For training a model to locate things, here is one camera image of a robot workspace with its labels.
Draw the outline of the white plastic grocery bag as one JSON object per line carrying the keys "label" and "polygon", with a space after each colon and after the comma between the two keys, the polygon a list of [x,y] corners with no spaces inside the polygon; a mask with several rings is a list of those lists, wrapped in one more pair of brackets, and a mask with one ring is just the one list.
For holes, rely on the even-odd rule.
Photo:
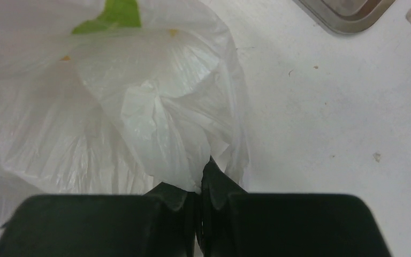
{"label": "white plastic grocery bag", "polygon": [[197,193],[211,158],[245,184],[246,101],[200,1],[0,1],[0,228],[39,193]]}

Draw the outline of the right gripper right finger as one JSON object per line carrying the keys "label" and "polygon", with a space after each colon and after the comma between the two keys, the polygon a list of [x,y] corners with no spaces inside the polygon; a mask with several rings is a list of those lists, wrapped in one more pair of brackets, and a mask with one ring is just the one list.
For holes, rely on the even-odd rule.
{"label": "right gripper right finger", "polygon": [[368,206],[348,194],[249,193],[214,160],[204,167],[205,256],[390,256]]}

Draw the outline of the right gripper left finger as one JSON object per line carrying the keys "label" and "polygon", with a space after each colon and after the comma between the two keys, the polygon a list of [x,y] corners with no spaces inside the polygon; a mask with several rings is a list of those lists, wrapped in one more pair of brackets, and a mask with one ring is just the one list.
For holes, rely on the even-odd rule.
{"label": "right gripper left finger", "polygon": [[165,183],[143,195],[35,195],[5,223],[0,256],[192,256],[194,201]]}

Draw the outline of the stainless steel tray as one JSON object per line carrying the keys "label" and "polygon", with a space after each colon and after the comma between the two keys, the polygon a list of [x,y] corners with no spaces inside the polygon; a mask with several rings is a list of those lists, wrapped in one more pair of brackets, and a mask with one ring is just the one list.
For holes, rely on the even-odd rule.
{"label": "stainless steel tray", "polygon": [[395,0],[299,0],[296,3],[330,31],[353,35],[374,25]]}

